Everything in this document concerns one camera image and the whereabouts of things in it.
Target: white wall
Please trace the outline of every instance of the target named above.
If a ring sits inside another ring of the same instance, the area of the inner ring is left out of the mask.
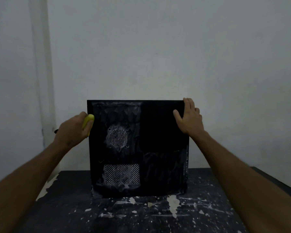
[[[291,0],[48,0],[57,125],[87,99],[182,99],[291,185]],[[206,167],[190,143],[190,167]],[[88,141],[62,161],[89,169]]]
[[[42,150],[29,0],[0,0],[0,179]]]

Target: rectangular vent grille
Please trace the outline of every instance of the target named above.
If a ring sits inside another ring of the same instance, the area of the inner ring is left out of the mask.
[[[140,184],[139,164],[105,165],[105,185]]]

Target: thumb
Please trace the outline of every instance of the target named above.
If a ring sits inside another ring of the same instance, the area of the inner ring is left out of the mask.
[[[84,130],[83,130],[83,134],[84,134],[84,136],[88,137],[88,134],[89,134],[89,132],[90,132],[91,129],[92,129],[93,123],[94,123],[93,120],[89,120],[89,121],[87,122],[87,124],[86,124],[86,126],[85,126],[85,128],[84,128]]]
[[[180,116],[178,110],[174,110],[174,111],[173,111],[173,115],[174,115],[174,117],[175,117],[175,119],[176,119],[176,122],[177,122],[177,124],[178,124],[178,127],[179,127],[180,124],[182,123],[182,118],[181,118],[181,116]]]

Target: hand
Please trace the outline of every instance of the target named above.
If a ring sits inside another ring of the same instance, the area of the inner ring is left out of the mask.
[[[86,116],[87,113],[81,112],[79,115],[63,122],[56,133],[54,143],[64,145],[71,149],[88,137],[88,133],[92,128],[93,120],[88,121],[85,128],[82,129],[83,121]]]
[[[177,110],[173,111],[179,129],[192,137],[194,134],[204,132],[202,115],[199,114],[199,108],[195,108],[194,101],[191,98],[183,98],[184,114],[181,118]]]

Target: fingers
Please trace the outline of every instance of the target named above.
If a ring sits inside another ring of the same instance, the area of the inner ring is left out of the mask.
[[[93,120],[89,120],[89,121],[87,122],[87,124],[86,124],[86,126],[85,126],[85,128],[84,128],[84,130],[83,130],[83,134],[84,134],[85,137],[88,137],[89,132],[90,132],[91,129],[92,129],[93,123],[94,123]]]
[[[190,102],[187,98],[183,98],[183,101],[184,101],[184,113],[188,113],[191,109],[190,107]]]
[[[176,119],[177,124],[179,125],[179,123],[182,122],[182,118],[181,118],[181,116],[180,116],[178,110],[174,110],[174,111],[173,111],[173,115],[174,115],[174,117],[175,117],[175,119]]]
[[[192,98],[187,98],[190,102],[190,108],[191,110],[193,110],[195,108],[195,105],[194,105],[194,101],[192,100]]]
[[[84,111],[82,111],[79,115],[77,115],[79,118],[82,119],[82,121],[86,118],[87,113],[85,113]]]

